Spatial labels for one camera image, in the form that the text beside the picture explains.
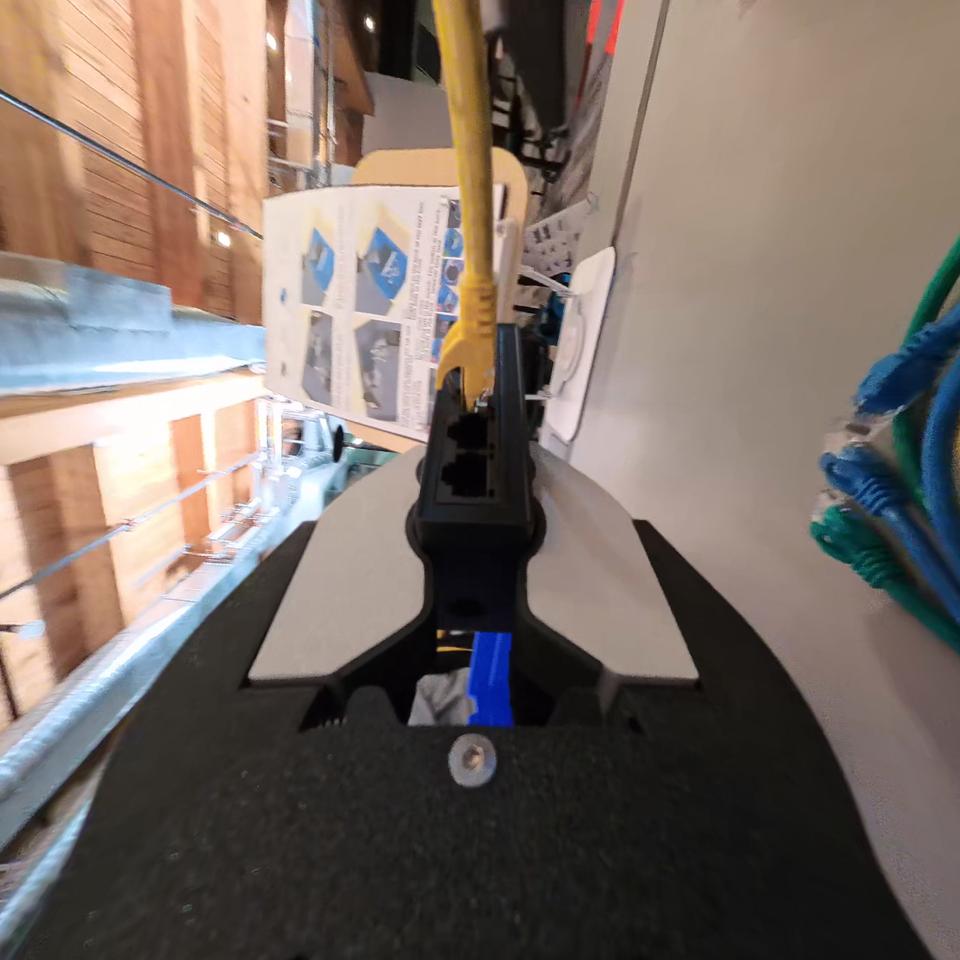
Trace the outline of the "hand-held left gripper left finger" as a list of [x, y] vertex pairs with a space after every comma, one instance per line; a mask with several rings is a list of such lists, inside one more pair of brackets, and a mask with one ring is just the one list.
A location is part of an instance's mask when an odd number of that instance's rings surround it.
[[408, 535], [423, 457], [394, 457], [321, 513], [249, 668], [253, 686], [315, 687], [340, 707], [377, 688], [409, 720], [437, 649], [429, 572]]

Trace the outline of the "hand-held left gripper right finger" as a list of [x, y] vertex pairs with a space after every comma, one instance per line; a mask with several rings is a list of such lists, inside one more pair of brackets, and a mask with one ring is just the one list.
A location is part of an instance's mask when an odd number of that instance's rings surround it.
[[630, 516], [592, 478], [531, 446], [538, 541], [521, 563], [513, 671], [556, 705], [587, 691], [697, 689], [700, 674]]

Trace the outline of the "blue plastic bin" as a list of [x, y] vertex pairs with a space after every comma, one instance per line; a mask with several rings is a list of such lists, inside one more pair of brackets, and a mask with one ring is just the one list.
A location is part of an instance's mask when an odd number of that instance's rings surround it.
[[473, 706], [469, 726], [514, 726], [510, 689], [510, 632], [474, 633], [466, 695]]

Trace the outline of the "black network switch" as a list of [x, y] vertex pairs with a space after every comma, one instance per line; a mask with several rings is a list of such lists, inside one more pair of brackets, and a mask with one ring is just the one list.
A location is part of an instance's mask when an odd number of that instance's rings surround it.
[[437, 391], [413, 510], [441, 630], [514, 630], [522, 561], [536, 531], [519, 329], [499, 324], [495, 383], [479, 410], [460, 375]]

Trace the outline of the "printed instruction sheet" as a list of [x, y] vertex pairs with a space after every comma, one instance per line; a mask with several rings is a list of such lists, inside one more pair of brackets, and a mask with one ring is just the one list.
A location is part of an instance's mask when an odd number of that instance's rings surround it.
[[358, 427], [428, 439], [468, 265], [456, 186], [346, 185], [263, 203], [265, 384]]

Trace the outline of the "white black-marked strip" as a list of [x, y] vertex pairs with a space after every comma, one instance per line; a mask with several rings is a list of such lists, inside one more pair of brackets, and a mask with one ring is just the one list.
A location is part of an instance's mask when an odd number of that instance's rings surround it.
[[528, 225], [523, 231], [522, 266], [550, 278], [570, 273], [591, 206], [584, 198]]

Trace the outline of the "orange safety cone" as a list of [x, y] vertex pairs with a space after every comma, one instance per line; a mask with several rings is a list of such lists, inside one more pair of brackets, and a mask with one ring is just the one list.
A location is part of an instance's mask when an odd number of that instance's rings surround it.
[[585, 46], [590, 52], [613, 57], [618, 44], [624, 1], [590, 1], [586, 19]]

